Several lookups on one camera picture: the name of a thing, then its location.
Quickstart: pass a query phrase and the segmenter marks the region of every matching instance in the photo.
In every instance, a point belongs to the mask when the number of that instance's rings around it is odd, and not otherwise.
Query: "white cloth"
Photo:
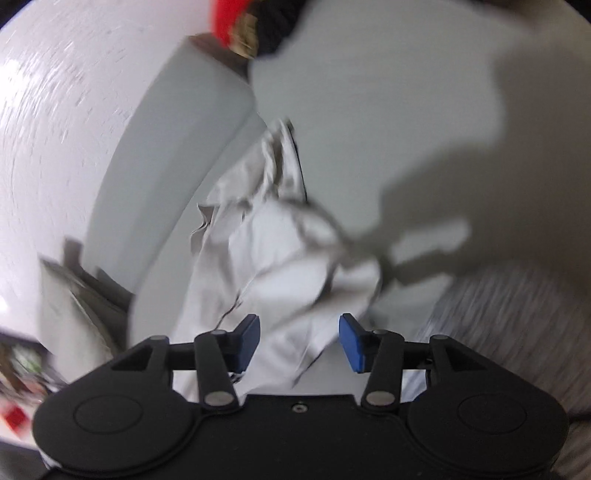
[[[354,254],[306,203],[283,122],[220,178],[207,202],[191,239],[193,274],[171,341],[234,330],[255,313],[261,341],[236,392],[289,386],[337,338],[342,313],[360,316],[368,308],[380,284],[378,262]],[[176,372],[174,388],[195,400],[195,374]]]

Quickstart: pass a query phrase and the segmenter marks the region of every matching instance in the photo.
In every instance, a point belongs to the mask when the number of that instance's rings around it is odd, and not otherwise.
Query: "red object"
[[[29,421],[25,411],[18,405],[13,405],[4,412],[3,416],[10,429],[15,433],[18,433]]]
[[[249,3],[250,0],[213,1],[213,34],[225,47],[230,44],[230,29]]]

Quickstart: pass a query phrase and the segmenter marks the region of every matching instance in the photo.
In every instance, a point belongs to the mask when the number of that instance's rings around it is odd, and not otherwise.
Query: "black circular housing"
[[[194,409],[180,394],[126,372],[89,375],[49,397],[37,410],[33,435],[64,469],[116,476],[152,466],[194,422]]]
[[[461,372],[419,395],[408,426],[432,455],[465,472],[548,468],[568,433],[559,403],[510,374]]]

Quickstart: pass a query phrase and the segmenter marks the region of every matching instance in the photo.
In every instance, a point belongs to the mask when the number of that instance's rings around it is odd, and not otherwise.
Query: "screw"
[[[365,397],[365,401],[374,407],[387,407],[396,401],[396,396],[390,392],[376,390],[368,393],[367,397]]]
[[[308,406],[303,403],[297,403],[291,408],[291,411],[293,413],[306,413],[308,411]]]
[[[210,407],[226,407],[234,401],[234,395],[228,392],[211,392],[205,395],[205,403]]]

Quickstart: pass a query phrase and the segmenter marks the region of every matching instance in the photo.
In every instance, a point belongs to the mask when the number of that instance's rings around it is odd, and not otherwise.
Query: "gray fabric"
[[[0,442],[0,480],[38,480],[45,473],[38,452]]]
[[[291,119],[309,198],[404,283],[534,258],[588,284],[591,71],[517,20],[318,0],[251,82]]]
[[[127,315],[66,267],[45,259],[40,266],[39,341],[51,366],[73,382],[125,347]]]
[[[82,267],[135,293],[187,202],[253,108],[242,78],[185,41],[148,90],[113,155]]]
[[[559,275],[508,263],[458,279],[414,341],[449,335],[553,395],[568,412],[591,410],[591,302]],[[405,376],[403,401],[425,388]],[[591,477],[591,426],[571,428],[556,470]]]
[[[197,204],[204,203],[221,174],[242,157],[266,128],[259,116],[253,113],[205,175],[138,290],[129,322],[130,345],[151,335],[171,333],[181,312],[191,277],[193,257],[190,253],[190,237],[202,221]]]

